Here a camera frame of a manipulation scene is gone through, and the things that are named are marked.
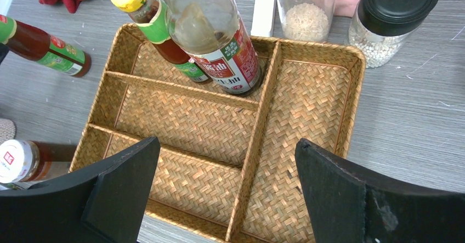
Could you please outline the tall soy sauce bottle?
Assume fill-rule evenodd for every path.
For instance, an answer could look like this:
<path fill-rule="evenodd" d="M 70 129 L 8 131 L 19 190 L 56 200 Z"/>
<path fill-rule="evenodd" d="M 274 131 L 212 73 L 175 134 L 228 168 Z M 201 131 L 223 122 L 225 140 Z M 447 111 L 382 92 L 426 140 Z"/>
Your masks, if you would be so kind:
<path fill-rule="evenodd" d="M 226 93 L 244 97 L 264 77 L 235 0 L 164 0 L 173 41 Z"/>

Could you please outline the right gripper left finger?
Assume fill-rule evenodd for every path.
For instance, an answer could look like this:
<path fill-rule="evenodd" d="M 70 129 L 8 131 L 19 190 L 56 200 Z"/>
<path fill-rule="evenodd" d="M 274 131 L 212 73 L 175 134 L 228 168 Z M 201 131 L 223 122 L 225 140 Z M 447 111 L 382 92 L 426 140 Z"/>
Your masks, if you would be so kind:
<path fill-rule="evenodd" d="M 137 242 L 161 145 L 145 138 L 91 165 L 1 192 L 1 242 Z"/>

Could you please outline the woven bamboo divided tray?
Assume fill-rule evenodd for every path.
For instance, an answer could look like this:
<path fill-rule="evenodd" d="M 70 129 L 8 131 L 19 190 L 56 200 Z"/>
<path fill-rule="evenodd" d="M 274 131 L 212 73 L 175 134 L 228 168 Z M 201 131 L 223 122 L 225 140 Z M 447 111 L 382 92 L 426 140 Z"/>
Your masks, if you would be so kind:
<path fill-rule="evenodd" d="M 135 24 L 122 25 L 70 169 L 156 136 L 148 215 L 218 242 L 314 242 L 295 147 L 306 138 L 347 156 L 365 56 L 330 43 L 251 41 L 264 80 L 236 97 L 190 81 Z"/>

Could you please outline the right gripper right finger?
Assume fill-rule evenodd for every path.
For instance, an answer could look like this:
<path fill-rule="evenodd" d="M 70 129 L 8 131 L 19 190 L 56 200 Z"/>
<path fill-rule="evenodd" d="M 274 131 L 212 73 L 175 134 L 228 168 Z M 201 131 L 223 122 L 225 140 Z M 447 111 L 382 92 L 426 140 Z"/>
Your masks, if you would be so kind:
<path fill-rule="evenodd" d="M 301 139 L 297 172 L 316 242 L 464 242 L 464 194 L 397 180 Z"/>

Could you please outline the yellow cap chili sauce bottle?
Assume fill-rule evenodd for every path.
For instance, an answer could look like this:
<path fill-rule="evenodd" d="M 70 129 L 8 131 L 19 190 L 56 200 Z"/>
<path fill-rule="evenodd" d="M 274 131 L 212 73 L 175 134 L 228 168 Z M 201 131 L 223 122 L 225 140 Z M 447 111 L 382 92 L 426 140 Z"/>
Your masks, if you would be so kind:
<path fill-rule="evenodd" d="M 84 76 L 92 63 L 83 50 L 5 15 L 1 15 L 1 43 L 27 60 L 73 77 Z"/>

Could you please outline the black cap sesame shaker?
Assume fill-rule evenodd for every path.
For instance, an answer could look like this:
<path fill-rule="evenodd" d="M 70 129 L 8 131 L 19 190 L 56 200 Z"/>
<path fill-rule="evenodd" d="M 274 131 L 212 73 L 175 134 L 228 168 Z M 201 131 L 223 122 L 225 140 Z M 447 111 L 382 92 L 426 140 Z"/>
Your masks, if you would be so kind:
<path fill-rule="evenodd" d="M 438 0 L 359 0 L 348 28 L 368 69 L 386 64 L 420 27 Z"/>

